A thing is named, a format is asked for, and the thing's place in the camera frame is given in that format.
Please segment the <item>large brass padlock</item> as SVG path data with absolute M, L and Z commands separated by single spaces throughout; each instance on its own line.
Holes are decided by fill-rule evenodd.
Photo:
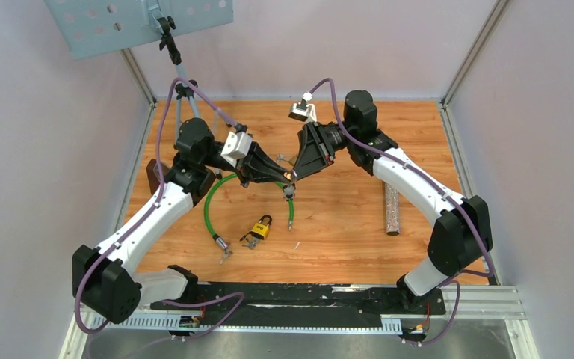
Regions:
M 293 172 L 297 155 L 278 154 L 276 161 L 280 165 L 281 172 Z

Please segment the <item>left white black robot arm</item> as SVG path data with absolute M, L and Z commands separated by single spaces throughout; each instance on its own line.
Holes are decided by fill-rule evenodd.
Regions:
M 168 170 L 160 168 L 160 184 L 152 197 L 119 230 L 95 248 L 82 245 L 72 256 L 75 309 L 85 304 L 119 324 L 145 304 L 172 300 L 182 309 L 199 299 L 196 279 L 180 266 L 137 274 L 144 255 L 183 215 L 209 192 L 214 168 L 231 171 L 243 184 L 281 182 L 292 185 L 295 171 L 274 162 L 242 129 L 217 141 L 208 124 L 194 117 L 184 121 L 174 144 L 177 151 Z

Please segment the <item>small brass padlock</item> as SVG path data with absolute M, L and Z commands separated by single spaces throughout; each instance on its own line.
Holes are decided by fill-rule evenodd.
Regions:
M 295 197 L 297 174 L 294 171 L 289 171 L 285 177 L 288 183 L 283 186 L 283 198 L 286 201 L 292 201 Z

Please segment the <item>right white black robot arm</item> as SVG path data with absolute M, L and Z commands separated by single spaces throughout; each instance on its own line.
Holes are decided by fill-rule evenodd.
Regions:
M 349 92 L 342 118 L 328 124 L 318 122 L 311 100 L 305 93 L 289 113 L 304 123 L 294 163 L 297 179 L 318 173 L 333 163 L 336 152 L 347 150 L 357 166 L 395 188 L 433 227 L 426 257 L 397 282 L 398 305 L 416 312 L 429 292 L 488 255 L 493 247 L 488 205 L 478 195 L 466 198 L 451 191 L 411 160 L 379 129 L 368 91 Z

